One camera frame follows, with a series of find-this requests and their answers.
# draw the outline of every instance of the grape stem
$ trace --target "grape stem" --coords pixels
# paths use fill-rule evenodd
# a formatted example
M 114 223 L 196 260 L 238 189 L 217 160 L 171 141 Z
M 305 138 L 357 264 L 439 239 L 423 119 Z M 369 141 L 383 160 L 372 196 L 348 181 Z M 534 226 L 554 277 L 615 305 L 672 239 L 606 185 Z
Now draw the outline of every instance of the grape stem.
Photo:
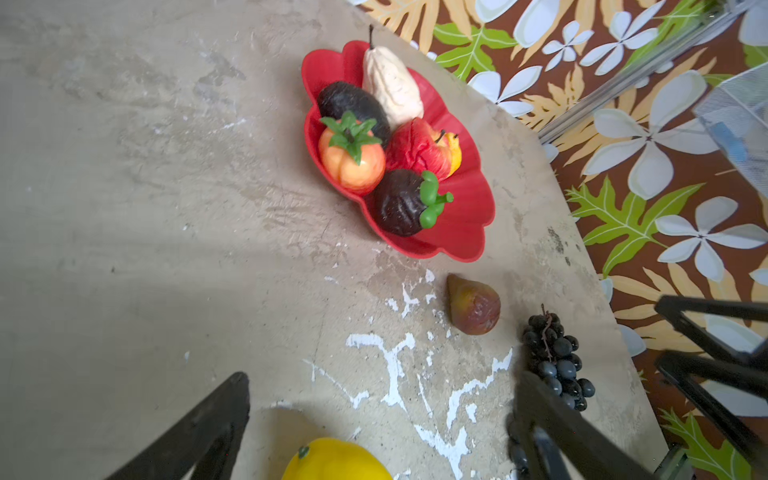
M 549 345 L 547 344 L 547 336 L 545 335 L 547 332 L 547 329 L 552 325 L 552 314 L 549 313 L 544 308 L 544 304 L 541 304 L 541 311 L 544 314 L 544 317 L 547 319 L 547 326 L 544 327 L 544 329 L 541 331 L 541 341 L 544 342 L 544 348 L 547 350 L 547 357 L 549 358 L 549 361 L 552 361 L 552 352 L 549 349 Z

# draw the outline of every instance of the scalloped red bowl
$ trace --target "scalloped red bowl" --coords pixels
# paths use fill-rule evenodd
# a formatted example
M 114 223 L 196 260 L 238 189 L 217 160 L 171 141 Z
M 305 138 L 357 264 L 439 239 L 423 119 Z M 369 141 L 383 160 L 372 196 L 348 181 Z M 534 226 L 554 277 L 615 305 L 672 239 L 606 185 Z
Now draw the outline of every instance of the scalloped red bowl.
M 416 80 L 424 102 L 424 120 L 436 130 L 446 129 L 458 134 L 462 147 L 462 166 L 449 178 L 441 182 L 440 194 L 450 191 L 455 201 L 445 205 L 445 211 L 437 224 L 422 230 L 412 237 L 399 237 L 387 233 L 376 225 L 369 210 L 369 197 L 361 197 L 341 187 L 328 175 L 317 148 L 317 142 L 326 126 L 320 123 L 317 95 L 334 81 L 346 81 L 362 85 L 362 58 L 369 44 L 351 41 L 344 50 L 311 51 L 301 65 L 301 76 L 306 93 L 313 106 L 306 115 L 304 136 L 306 148 L 317 168 L 343 196 L 360 205 L 363 215 L 371 228 L 385 242 L 403 255 L 412 258 L 430 258 L 440 252 L 460 262 L 474 262 L 485 249 L 485 227 L 496 215 L 496 206 L 488 181 L 480 171 L 480 154 L 464 125 L 448 112 L 437 91 L 417 72 L 410 70 Z

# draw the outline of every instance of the black avocado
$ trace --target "black avocado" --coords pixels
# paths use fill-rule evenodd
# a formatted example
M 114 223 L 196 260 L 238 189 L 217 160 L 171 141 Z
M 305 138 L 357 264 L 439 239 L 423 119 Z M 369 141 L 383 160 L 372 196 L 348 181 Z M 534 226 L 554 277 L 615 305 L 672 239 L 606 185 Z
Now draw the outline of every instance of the black avocado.
M 340 119 L 345 111 L 351 111 L 360 121 L 369 118 L 376 119 L 376 125 L 371 129 L 373 134 L 381 139 L 382 147 L 386 147 L 392 136 L 392 129 L 386 119 L 382 105 L 376 98 L 355 85 L 345 81 L 336 81 L 325 87 L 317 96 L 317 106 L 321 117 Z
M 401 237 L 422 231 L 419 217 L 427 206 L 419 189 L 424 180 L 412 170 L 391 170 L 373 191 L 371 215 L 382 230 Z

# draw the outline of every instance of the orange tomato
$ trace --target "orange tomato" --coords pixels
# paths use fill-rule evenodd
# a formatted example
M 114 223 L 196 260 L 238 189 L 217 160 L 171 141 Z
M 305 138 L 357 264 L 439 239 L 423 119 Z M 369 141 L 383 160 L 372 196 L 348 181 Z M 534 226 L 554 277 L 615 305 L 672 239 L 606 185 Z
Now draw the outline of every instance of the orange tomato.
M 328 145 L 333 135 L 333 131 L 326 128 L 318 142 L 320 159 L 326 171 L 331 178 L 354 194 L 371 193 L 384 176 L 384 149 L 378 144 L 363 145 L 362 160 L 358 165 L 346 150 Z

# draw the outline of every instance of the mesh basket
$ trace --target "mesh basket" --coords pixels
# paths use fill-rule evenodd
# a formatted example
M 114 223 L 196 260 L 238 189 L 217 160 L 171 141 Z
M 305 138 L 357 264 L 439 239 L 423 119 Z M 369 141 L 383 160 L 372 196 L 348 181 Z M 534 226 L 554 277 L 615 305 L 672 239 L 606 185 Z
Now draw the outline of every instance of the mesh basket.
M 768 196 L 768 63 L 725 80 L 694 114 L 730 163 Z

